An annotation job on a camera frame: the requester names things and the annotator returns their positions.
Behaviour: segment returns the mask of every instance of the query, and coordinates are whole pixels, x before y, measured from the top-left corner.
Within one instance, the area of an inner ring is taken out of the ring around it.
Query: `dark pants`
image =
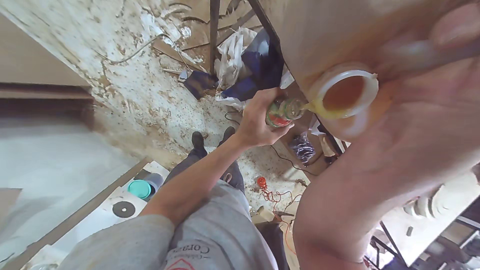
[[[177,176],[181,172],[183,172],[188,167],[192,166],[195,162],[201,160],[202,158],[206,157],[207,152],[204,149],[193,149],[190,154],[188,154],[187,158],[180,162],[175,168],[172,169],[170,174],[167,176],[165,183],[170,181],[173,177]],[[243,185],[243,177],[241,175],[239,166],[237,161],[234,161],[228,169],[223,173],[221,179],[223,180],[224,177],[230,173],[232,175],[232,179],[230,180],[230,186],[240,190],[245,194],[245,187]]]

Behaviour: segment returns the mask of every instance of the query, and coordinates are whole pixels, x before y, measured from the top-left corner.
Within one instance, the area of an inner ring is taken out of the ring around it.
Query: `cutting disc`
[[[113,213],[119,218],[129,218],[135,214],[135,206],[131,202],[121,201],[113,205]]]

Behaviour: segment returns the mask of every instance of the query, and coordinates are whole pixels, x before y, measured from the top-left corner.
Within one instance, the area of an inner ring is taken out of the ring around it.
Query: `container lid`
[[[152,192],[152,187],[147,181],[135,180],[128,185],[128,191],[140,199],[145,199]]]

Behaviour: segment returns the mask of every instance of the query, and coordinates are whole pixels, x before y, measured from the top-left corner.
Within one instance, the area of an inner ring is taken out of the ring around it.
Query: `plastic bag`
[[[307,163],[315,156],[315,149],[307,138],[307,132],[295,136],[288,146],[295,152],[295,155],[302,163]]]
[[[255,31],[241,27],[218,46],[222,55],[220,60],[215,60],[218,88],[227,89],[237,82],[243,67],[241,55],[256,35]]]

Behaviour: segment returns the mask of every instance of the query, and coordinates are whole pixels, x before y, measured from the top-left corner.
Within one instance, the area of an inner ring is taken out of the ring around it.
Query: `white plastic bag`
[[[225,90],[237,82],[243,67],[241,54],[256,35],[255,31],[241,27],[218,46],[218,51],[222,55],[221,59],[215,60],[219,89]]]

